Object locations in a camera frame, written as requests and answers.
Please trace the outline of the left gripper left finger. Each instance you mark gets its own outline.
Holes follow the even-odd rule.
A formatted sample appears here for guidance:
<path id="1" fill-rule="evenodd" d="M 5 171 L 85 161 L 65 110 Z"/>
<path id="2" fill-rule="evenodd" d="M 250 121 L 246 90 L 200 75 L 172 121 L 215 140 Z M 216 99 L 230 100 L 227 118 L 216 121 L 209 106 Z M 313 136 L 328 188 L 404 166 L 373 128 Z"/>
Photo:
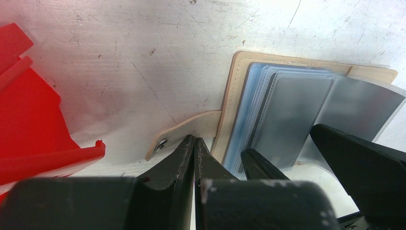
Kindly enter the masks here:
<path id="1" fill-rule="evenodd" d="M 128 230 L 188 230 L 191 223 L 195 136 L 138 176 L 126 217 Z"/>

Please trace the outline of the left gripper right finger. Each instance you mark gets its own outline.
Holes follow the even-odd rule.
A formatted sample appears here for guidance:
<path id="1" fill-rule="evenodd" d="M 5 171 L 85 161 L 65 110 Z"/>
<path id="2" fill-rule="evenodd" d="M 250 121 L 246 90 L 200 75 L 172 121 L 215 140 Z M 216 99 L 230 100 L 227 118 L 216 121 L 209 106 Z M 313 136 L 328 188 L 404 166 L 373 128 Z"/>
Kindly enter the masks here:
<path id="1" fill-rule="evenodd" d="M 197 230 L 240 230 L 241 216 L 230 200 L 237 182 L 210 153 L 203 138 L 194 143 L 195 226 Z"/>

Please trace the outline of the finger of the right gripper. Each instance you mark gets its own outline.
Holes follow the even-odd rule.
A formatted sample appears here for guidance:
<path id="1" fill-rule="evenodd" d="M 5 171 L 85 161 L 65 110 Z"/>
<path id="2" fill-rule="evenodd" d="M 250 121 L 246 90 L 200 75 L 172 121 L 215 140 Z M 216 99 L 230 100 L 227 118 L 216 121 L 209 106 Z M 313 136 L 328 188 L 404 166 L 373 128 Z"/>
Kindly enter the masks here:
<path id="1" fill-rule="evenodd" d="M 255 149 L 246 149 L 240 156 L 248 180 L 290 180 Z"/>
<path id="2" fill-rule="evenodd" d="M 406 218 L 406 154 L 324 124 L 310 136 L 365 217 Z"/>

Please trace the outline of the beige card holder wallet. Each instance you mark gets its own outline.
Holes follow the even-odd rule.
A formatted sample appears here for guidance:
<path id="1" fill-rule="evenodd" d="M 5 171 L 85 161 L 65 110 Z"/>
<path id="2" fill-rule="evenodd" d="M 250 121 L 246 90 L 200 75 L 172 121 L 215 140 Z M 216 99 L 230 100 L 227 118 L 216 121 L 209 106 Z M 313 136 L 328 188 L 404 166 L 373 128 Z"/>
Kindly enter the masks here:
<path id="1" fill-rule="evenodd" d="M 330 170 L 310 130 L 326 124 L 375 141 L 406 102 L 397 72 L 239 51 L 220 111 L 205 112 L 157 134 L 145 159 L 186 135 L 214 138 L 212 155 L 237 177 L 241 153 L 255 149 L 280 170 L 303 163 Z"/>

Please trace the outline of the grey credit card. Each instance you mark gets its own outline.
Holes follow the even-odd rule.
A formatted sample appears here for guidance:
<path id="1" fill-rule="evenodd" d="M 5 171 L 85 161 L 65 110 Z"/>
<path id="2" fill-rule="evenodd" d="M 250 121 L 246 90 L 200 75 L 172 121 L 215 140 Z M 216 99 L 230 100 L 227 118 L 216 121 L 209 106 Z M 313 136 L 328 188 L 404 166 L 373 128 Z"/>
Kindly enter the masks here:
<path id="1" fill-rule="evenodd" d="M 251 148 L 278 169 L 291 168 L 333 83 L 331 76 L 275 73 L 251 135 Z"/>

